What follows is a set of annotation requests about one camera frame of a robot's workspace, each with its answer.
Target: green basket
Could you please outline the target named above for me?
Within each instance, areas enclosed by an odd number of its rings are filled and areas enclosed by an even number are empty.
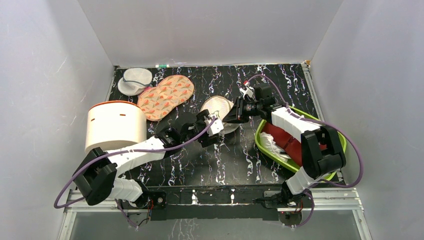
[[[297,114],[304,115],[305,118],[318,120],[318,118],[311,116],[304,111],[301,111],[301,110],[294,108],[294,107],[290,107],[290,108],[293,109]],[[267,121],[262,120],[260,122],[259,127],[256,130],[256,133],[254,134],[254,142],[256,143],[257,148],[263,154],[267,155],[269,158],[271,158],[272,160],[274,160],[278,164],[282,165],[286,169],[292,171],[293,173],[297,172],[301,167],[299,165],[297,165],[292,159],[288,159],[287,162],[281,161],[276,155],[274,155],[272,152],[268,151],[267,149],[265,149],[261,145],[260,133],[262,132],[262,129],[264,128],[266,123],[267,123]],[[345,138],[345,136],[343,136],[339,132],[338,137],[340,138],[340,143],[341,143],[341,146],[343,147],[343,152],[346,152],[346,138]],[[329,174],[327,177],[325,177],[325,179],[331,180],[334,177],[335,174],[336,174],[336,172],[333,172],[333,173]]]

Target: glass panel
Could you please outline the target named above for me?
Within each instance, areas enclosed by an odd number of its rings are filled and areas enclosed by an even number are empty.
[[[303,211],[305,218],[309,214]],[[72,240],[359,240],[351,210],[315,211],[310,221],[294,231],[278,221],[261,219],[177,219],[151,221],[138,231],[128,228],[120,212],[80,212],[76,215]]]

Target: orange lid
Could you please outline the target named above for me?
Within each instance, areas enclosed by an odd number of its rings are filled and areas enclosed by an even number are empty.
[[[137,108],[141,109],[141,108],[140,108],[137,104],[134,104],[134,103],[132,103],[132,102],[129,102],[129,101],[121,101],[121,100],[115,100],[115,101],[104,101],[104,102],[101,102],[101,103],[97,103],[96,105],[92,106],[92,107],[90,108],[90,110],[91,110],[92,108],[94,108],[94,107],[97,107],[97,106],[100,106],[100,105],[103,105],[103,104],[114,104],[114,103],[131,104],[131,105],[134,105],[134,106],[136,106]]]

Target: white backdrop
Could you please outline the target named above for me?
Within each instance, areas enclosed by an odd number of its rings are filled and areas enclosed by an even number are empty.
[[[310,60],[343,0],[79,0],[114,65]]]
[[[76,0],[0,0],[0,238],[57,239],[113,66]]]
[[[424,239],[423,26],[422,0],[345,0],[311,62],[326,120],[363,154],[357,189],[374,240]]]

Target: red cloth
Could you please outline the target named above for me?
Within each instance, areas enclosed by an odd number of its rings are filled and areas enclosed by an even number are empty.
[[[302,145],[301,143],[283,129],[269,124],[268,122],[262,129],[262,132],[271,134],[277,146],[284,149],[287,155],[300,167],[302,166]],[[326,148],[325,145],[320,145],[321,150]]]

